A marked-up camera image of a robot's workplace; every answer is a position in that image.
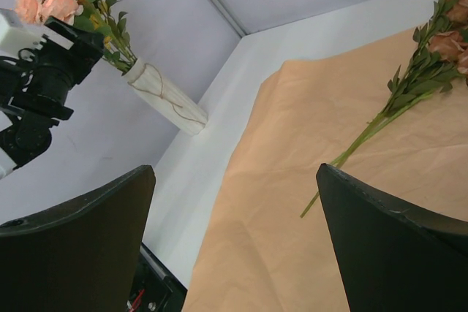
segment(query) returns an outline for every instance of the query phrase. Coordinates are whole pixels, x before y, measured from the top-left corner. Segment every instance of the kraft paper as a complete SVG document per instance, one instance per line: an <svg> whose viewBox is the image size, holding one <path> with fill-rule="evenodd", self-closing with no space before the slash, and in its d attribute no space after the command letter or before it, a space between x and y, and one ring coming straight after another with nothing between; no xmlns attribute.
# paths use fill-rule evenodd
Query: kraft paper
<svg viewBox="0 0 468 312"><path fill-rule="evenodd" d="M287 61L258 93L233 153L184 311L348 311L317 191L321 163L385 105L415 49L405 31L319 61ZM407 201L468 221L468 87L420 103L344 170Z"/></svg>

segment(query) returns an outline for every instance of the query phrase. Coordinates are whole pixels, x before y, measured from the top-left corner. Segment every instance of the tabletop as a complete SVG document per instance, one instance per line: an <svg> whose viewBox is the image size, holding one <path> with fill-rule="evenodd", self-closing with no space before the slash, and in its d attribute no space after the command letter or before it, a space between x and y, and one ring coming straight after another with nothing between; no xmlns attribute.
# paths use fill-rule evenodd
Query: tabletop
<svg viewBox="0 0 468 312"><path fill-rule="evenodd" d="M179 132L154 165L144 243L189 286L222 177L260 84L289 59L334 56L426 22L433 0L371 0L244 37L200 101L197 136Z"/></svg>

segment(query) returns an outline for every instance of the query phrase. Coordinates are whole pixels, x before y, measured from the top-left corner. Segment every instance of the flower bouquet on paper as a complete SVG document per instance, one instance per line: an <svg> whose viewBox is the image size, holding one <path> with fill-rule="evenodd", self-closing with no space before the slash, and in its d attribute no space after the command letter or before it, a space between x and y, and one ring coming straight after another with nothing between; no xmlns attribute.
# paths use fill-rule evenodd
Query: flower bouquet on paper
<svg viewBox="0 0 468 312"><path fill-rule="evenodd" d="M24 22L42 25L53 16L77 29L105 35L104 60L122 72L132 89L177 127L193 135L207 115L154 66L138 58L130 45L127 12L113 14L119 0L16 0Z"/></svg>
<svg viewBox="0 0 468 312"><path fill-rule="evenodd" d="M468 75L468 0L437 0L434 14L424 26L415 29L416 50L407 68L396 70L388 81L390 97L382 110L340 156L330 162L341 168L367 140L416 104L438 93L450 91L452 81ZM304 217L319 196L306 207Z"/></svg>

